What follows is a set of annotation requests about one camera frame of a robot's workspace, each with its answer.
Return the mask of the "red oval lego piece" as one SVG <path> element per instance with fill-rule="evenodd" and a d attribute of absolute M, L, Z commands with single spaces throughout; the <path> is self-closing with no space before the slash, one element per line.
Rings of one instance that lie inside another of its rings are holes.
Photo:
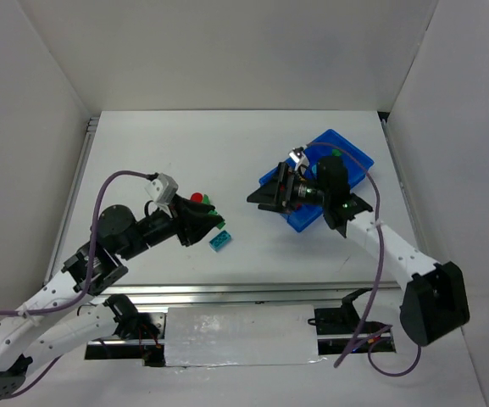
<path fill-rule="evenodd" d="M 200 192 L 195 192 L 191 195 L 190 200 L 193 202 L 201 203 L 203 201 L 203 195 Z"/>

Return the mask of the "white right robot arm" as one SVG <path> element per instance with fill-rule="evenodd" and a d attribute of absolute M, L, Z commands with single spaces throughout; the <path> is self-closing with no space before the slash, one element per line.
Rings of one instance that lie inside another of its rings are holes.
<path fill-rule="evenodd" d="M 376 209 L 351 192 L 342 158 L 321 158 L 313 180 L 304 180 L 281 162 L 272 178 L 247 201 L 280 214 L 300 205 L 322 208 L 329 228 L 381 261 L 403 290 L 399 319 L 414 343 L 427 346 L 469 322 L 460 268 L 423 254 L 383 223 Z"/>

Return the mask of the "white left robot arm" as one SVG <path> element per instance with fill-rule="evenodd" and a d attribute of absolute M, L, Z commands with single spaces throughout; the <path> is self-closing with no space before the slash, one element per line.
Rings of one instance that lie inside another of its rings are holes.
<path fill-rule="evenodd" d="M 67 322 L 61 321 L 66 313 L 60 307 L 88 305 L 127 273 L 125 261 L 171 237 L 189 247 L 222 221 L 214 206 L 180 196 L 173 197 L 168 211 L 158 209 L 141 220 L 124 205 L 106 208 L 96 245 L 85 243 L 17 316 L 0 321 L 0 401 L 17 394 L 42 365 L 83 343 L 112 336 L 157 339 L 159 329 L 124 294 L 113 294 Z"/>

